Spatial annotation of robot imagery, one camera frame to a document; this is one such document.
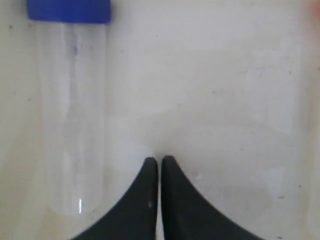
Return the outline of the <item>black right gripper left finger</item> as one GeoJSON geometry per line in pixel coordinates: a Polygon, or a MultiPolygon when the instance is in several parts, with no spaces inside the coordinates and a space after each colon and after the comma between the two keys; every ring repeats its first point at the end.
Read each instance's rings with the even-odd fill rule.
{"type": "Polygon", "coordinates": [[[158,164],[147,157],[122,198],[75,240],[155,240],[158,164]]]}

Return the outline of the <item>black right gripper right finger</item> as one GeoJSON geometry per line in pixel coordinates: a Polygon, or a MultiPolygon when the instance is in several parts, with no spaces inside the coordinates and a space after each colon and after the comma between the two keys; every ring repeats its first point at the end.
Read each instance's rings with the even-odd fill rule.
{"type": "Polygon", "coordinates": [[[161,164],[161,212],[166,240],[251,240],[253,234],[213,207],[173,156],[161,164]]]}

